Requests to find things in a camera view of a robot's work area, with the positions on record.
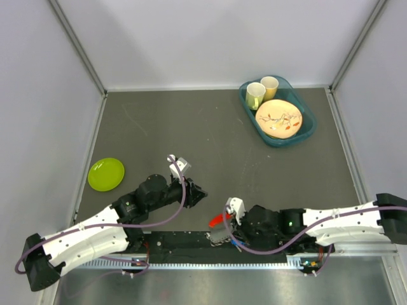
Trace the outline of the blue key fob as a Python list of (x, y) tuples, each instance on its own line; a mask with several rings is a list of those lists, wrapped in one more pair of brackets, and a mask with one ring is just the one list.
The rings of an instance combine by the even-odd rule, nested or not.
[(232, 245), (234, 245), (234, 246), (246, 246), (247, 244), (246, 243), (244, 243), (244, 242), (242, 242), (242, 241), (239, 241), (238, 243), (236, 243), (235, 241), (233, 241), (233, 240), (231, 240), (231, 242), (230, 242)]

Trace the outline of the yellow mug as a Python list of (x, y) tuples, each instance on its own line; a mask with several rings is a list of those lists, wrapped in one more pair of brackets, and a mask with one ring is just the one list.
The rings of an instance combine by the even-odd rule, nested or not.
[(265, 76), (261, 79), (260, 83), (265, 87), (266, 92), (264, 101), (272, 100), (279, 87), (279, 81), (273, 76)]

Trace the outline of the cream painted plate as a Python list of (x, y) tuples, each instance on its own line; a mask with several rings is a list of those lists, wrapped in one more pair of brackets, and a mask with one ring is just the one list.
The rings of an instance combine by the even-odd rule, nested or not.
[(267, 136), (276, 139), (293, 137), (303, 124), (300, 110), (294, 104), (280, 99), (263, 102), (255, 119)]

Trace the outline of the green plastic plate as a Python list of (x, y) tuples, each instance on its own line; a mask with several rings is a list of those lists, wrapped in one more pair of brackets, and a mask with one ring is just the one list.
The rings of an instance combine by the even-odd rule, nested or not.
[(88, 171), (88, 184), (95, 191), (107, 192), (116, 188), (125, 176), (123, 163), (116, 158), (96, 161)]

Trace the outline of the metal keyring cluster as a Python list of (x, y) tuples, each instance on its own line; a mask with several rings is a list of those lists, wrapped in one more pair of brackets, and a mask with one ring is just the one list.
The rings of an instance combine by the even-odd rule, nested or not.
[(229, 243), (229, 242), (230, 242), (229, 239), (223, 240), (223, 241), (217, 241), (217, 242), (211, 241), (211, 242), (210, 242), (210, 245), (211, 245), (212, 247), (220, 247), (220, 246), (223, 246), (223, 245), (225, 245), (225, 244), (227, 244), (227, 243)]

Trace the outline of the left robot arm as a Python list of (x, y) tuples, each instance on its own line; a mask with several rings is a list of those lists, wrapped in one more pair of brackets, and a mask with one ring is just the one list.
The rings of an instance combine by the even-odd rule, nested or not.
[(139, 187), (125, 194), (93, 217), (60, 233), (29, 236), (22, 263), (33, 292), (43, 290), (74, 268), (99, 257), (139, 251), (144, 244), (141, 223), (159, 208), (178, 202), (195, 206), (207, 196), (192, 179), (151, 175)]

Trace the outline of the teal plastic tray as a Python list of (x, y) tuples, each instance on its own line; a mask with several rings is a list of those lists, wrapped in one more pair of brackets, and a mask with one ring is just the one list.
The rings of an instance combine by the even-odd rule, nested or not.
[(240, 86), (238, 94), (249, 119), (269, 146), (299, 144), (317, 128), (315, 115), (283, 77), (248, 81)]

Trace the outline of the red handled metal key holder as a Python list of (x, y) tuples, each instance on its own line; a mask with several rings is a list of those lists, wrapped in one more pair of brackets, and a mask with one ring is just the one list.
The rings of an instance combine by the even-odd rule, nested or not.
[(223, 241), (227, 239), (231, 241), (230, 234), (223, 223), (223, 216), (221, 214), (215, 216), (209, 222), (209, 232), (206, 233), (206, 237), (210, 242)]

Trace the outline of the pale green mug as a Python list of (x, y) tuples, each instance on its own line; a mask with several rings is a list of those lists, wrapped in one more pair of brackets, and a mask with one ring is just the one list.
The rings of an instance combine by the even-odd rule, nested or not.
[(259, 82), (252, 82), (247, 85), (245, 102), (247, 106), (256, 111), (261, 105), (266, 93), (266, 88)]

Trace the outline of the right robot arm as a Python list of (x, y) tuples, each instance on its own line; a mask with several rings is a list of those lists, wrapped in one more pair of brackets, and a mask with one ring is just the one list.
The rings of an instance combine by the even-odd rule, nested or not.
[(347, 208), (278, 212), (259, 205), (246, 210), (241, 199), (230, 198), (222, 221), (236, 246), (255, 255), (297, 254), (357, 241), (406, 244), (406, 200), (389, 193)]

